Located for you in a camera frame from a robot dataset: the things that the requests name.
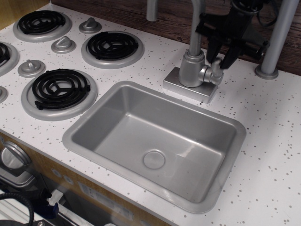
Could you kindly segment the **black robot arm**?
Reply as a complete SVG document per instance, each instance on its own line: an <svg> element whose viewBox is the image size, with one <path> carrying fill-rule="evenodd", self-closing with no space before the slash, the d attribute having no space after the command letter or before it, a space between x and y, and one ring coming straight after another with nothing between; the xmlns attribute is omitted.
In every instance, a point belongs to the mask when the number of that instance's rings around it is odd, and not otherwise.
<svg viewBox="0 0 301 226"><path fill-rule="evenodd" d="M222 46L227 46L221 69L228 69L239 56L247 55L260 60L269 47L252 25L252 19L268 3L267 0L232 0L227 15L200 14L196 32L208 39L206 59L213 63Z"/></svg>

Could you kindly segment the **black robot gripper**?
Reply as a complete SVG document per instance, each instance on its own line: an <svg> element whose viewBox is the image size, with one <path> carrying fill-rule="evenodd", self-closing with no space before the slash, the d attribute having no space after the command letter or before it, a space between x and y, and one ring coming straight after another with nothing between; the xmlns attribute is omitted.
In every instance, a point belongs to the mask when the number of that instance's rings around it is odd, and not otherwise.
<svg viewBox="0 0 301 226"><path fill-rule="evenodd" d="M222 46L229 49L221 69L229 69L241 55L260 58L269 46L252 26L252 19L263 8L262 4L232 4L226 15L202 13L196 32L207 37L208 62L212 63Z"/></svg>

